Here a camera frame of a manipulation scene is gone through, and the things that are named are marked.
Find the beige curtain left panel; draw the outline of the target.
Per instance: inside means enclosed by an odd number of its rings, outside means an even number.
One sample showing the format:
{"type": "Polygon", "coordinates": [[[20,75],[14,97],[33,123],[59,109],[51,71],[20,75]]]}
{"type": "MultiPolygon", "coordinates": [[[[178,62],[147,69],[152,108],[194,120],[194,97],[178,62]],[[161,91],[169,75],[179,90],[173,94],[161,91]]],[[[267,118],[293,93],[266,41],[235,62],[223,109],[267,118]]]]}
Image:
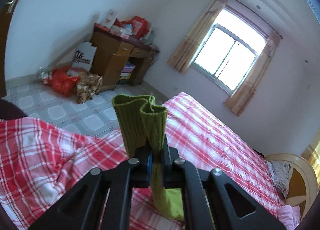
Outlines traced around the beige curtain left panel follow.
{"type": "Polygon", "coordinates": [[[210,31],[213,23],[228,0],[211,0],[209,6],[197,19],[189,33],[178,45],[168,60],[168,64],[179,73],[186,73],[193,62],[202,41],[210,31]]]}

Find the pink folded blanket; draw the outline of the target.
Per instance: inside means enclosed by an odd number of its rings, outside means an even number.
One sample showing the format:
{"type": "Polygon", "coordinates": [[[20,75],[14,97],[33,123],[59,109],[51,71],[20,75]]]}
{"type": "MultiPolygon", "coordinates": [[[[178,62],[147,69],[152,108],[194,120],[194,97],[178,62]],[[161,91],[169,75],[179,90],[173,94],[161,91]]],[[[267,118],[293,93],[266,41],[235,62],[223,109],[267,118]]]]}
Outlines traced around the pink folded blanket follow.
{"type": "Polygon", "coordinates": [[[287,230],[294,230],[300,223],[300,207],[291,205],[281,206],[277,210],[277,219],[287,230]]]}

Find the white bag on desk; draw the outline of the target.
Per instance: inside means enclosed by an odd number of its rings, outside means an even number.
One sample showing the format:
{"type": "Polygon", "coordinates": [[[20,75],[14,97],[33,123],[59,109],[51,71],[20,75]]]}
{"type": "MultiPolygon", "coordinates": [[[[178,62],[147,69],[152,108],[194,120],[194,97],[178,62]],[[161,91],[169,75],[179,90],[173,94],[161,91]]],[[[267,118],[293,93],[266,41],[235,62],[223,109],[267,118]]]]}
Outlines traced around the white bag on desk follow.
{"type": "Polygon", "coordinates": [[[117,18],[117,11],[110,9],[107,12],[105,18],[103,19],[101,25],[105,28],[110,29],[113,26],[113,24],[115,23],[116,18],[117,18]]]}

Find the red plastic bag on floor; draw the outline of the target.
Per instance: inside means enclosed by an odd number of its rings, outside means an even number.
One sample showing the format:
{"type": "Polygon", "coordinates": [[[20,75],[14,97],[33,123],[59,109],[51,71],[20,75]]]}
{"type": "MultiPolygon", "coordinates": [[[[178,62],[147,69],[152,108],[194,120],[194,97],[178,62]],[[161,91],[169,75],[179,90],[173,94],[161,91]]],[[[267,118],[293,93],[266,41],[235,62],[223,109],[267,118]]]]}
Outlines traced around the red plastic bag on floor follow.
{"type": "Polygon", "coordinates": [[[61,67],[52,71],[52,89],[66,97],[74,93],[77,82],[80,80],[78,75],[69,76],[67,71],[70,66],[61,67]]]}

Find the white printed paper bag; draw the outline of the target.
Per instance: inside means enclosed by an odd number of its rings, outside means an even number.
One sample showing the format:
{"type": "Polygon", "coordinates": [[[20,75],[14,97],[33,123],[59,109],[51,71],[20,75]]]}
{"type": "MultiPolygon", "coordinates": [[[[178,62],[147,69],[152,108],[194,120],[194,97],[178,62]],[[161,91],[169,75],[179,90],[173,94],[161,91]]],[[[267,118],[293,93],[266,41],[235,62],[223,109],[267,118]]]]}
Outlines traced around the white printed paper bag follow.
{"type": "Polygon", "coordinates": [[[81,43],[74,53],[72,68],[81,68],[90,71],[97,47],[92,46],[91,42],[81,43]]]}

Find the green knitted sweater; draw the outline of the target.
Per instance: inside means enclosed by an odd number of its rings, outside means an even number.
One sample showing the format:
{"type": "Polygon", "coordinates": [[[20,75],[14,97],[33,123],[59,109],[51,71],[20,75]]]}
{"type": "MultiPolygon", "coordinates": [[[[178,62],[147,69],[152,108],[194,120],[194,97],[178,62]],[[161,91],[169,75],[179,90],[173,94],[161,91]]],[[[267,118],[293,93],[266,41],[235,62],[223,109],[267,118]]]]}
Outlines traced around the green knitted sweater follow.
{"type": "MultiPolygon", "coordinates": [[[[149,142],[152,153],[158,156],[163,150],[168,110],[156,105],[153,95],[119,94],[112,99],[121,130],[125,150],[129,158],[138,147],[149,142]]],[[[153,203],[161,216],[184,220],[180,189],[166,189],[162,182],[162,168],[158,159],[153,160],[151,173],[153,203]]]]}

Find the red gift bag on desk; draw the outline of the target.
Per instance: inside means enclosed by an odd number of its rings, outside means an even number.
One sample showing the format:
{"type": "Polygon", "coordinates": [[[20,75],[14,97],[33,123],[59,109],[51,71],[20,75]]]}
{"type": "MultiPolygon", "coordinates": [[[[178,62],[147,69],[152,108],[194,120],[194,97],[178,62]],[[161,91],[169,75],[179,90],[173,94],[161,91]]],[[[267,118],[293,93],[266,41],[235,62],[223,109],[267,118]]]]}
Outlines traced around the red gift bag on desk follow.
{"type": "Polygon", "coordinates": [[[121,21],[120,24],[124,27],[125,25],[132,26],[132,34],[136,39],[140,39],[145,36],[148,31],[148,21],[140,16],[135,16],[130,20],[121,21]]]}

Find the beige curtain panel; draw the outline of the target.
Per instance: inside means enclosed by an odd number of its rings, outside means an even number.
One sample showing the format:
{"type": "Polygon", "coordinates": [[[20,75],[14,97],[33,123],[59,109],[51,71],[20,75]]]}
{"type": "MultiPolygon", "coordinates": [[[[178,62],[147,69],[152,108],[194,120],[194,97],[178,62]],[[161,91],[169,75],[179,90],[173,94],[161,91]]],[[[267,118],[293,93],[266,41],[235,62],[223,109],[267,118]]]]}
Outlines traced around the beige curtain panel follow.
{"type": "Polygon", "coordinates": [[[189,33],[178,45],[168,60],[168,64],[179,73],[186,73],[193,62],[202,41],[210,31],[213,23],[228,0],[211,0],[209,6],[197,19],[189,33]]]}
{"type": "Polygon", "coordinates": [[[263,51],[253,64],[253,67],[249,70],[248,75],[245,76],[240,86],[224,102],[224,106],[237,117],[244,112],[245,108],[255,96],[257,88],[271,63],[277,47],[279,46],[280,40],[280,35],[274,30],[268,37],[263,51]]]}

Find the brown wooden desk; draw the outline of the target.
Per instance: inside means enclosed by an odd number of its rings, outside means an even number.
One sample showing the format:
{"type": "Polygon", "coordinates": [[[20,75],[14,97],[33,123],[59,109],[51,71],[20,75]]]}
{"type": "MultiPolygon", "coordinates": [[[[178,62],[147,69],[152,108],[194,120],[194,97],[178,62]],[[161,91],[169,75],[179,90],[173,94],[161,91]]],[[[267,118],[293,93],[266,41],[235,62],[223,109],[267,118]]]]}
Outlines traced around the brown wooden desk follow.
{"type": "Polygon", "coordinates": [[[135,39],[112,35],[97,23],[94,25],[90,42],[97,48],[90,72],[103,77],[102,91],[116,88],[127,63],[135,66],[129,84],[141,84],[159,53],[156,46],[147,46],[135,39]]]}

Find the brown patterned bag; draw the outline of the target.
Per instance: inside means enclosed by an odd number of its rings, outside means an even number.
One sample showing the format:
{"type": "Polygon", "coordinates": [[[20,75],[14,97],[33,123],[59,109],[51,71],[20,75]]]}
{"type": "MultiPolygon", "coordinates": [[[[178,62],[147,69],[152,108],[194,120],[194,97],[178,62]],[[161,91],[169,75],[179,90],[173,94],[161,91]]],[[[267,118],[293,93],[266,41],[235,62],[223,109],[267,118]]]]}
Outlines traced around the brown patterned bag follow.
{"type": "Polygon", "coordinates": [[[92,100],[94,95],[100,92],[103,77],[89,72],[80,72],[80,80],[76,84],[76,103],[83,104],[92,100]]]}

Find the cream wooden headboard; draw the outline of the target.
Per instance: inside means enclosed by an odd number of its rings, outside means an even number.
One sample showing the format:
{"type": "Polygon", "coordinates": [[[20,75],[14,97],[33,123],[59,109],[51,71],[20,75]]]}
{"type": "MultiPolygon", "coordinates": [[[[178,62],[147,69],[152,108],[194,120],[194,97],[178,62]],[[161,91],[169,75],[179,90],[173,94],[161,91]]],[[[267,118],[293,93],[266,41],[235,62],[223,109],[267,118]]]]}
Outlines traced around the cream wooden headboard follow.
{"type": "Polygon", "coordinates": [[[289,192],[284,203],[292,207],[299,206],[303,219],[318,194],[317,178],[312,166],[303,157],[294,154],[274,154],[265,159],[289,162],[289,192]]]}

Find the brown wooden door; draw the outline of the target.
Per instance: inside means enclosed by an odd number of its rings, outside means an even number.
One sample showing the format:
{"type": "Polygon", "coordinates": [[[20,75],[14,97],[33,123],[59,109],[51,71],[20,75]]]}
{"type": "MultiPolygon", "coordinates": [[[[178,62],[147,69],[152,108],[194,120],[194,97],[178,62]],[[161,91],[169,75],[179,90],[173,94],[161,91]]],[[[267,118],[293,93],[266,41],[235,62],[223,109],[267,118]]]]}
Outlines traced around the brown wooden door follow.
{"type": "Polygon", "coordinates": [[[1,10],[1,29],[0,29],[0,92],[1,97],[7,95],[6,85],[5,85],[5,47],[7,43],[8,30],[11,23],[11,18],[16,7],[18,0],[8,0],[1,10]]]}

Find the striped grey pillow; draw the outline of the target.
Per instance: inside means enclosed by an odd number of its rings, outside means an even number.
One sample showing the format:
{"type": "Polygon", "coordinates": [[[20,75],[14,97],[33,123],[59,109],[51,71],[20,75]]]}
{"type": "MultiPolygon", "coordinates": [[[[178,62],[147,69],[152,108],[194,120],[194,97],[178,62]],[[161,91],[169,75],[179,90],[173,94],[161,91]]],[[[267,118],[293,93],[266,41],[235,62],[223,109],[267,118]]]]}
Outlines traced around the striped grey pillow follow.
{"type": "Polygon", "coordinates": [[[287,161],[272,160],[267,161],[267,165],[274,188],[280,197],[283,199],[287,198],[289,193],[290,163],[287,161]]]}

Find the window with white frame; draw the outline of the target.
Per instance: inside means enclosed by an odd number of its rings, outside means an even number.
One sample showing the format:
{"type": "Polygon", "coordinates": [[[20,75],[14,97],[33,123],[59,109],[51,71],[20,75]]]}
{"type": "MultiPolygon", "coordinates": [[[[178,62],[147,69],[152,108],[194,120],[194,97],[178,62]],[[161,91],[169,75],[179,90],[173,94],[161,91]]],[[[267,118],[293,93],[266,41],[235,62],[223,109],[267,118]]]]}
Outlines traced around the window with white frame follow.
{"type": "Polygon", "coordinates": [[[223,9],[202,41],[194,66],[232,94],[248,75],[265,44],[265,37],[252,24],[223,9]]]}

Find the red white plaid bedspread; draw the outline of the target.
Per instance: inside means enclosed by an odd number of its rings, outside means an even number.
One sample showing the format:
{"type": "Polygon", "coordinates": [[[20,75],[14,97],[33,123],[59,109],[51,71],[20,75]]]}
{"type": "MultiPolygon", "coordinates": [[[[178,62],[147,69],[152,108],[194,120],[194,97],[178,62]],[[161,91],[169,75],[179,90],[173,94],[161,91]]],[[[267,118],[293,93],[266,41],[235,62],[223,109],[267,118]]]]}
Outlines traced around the red white plaid bedspread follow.
{"type": "MultiPolygon", "coordinates": [[[[164,103],[168,144],[197,168],[222,169],[276,215],[283,201],[267,162],[198,101],[180,93],[164,103]]],[[[101,138],[74,134],[34,117],[1,120],[1,206],[27,229],[90,169],[126,159],[120,130],[101,138]]]]}

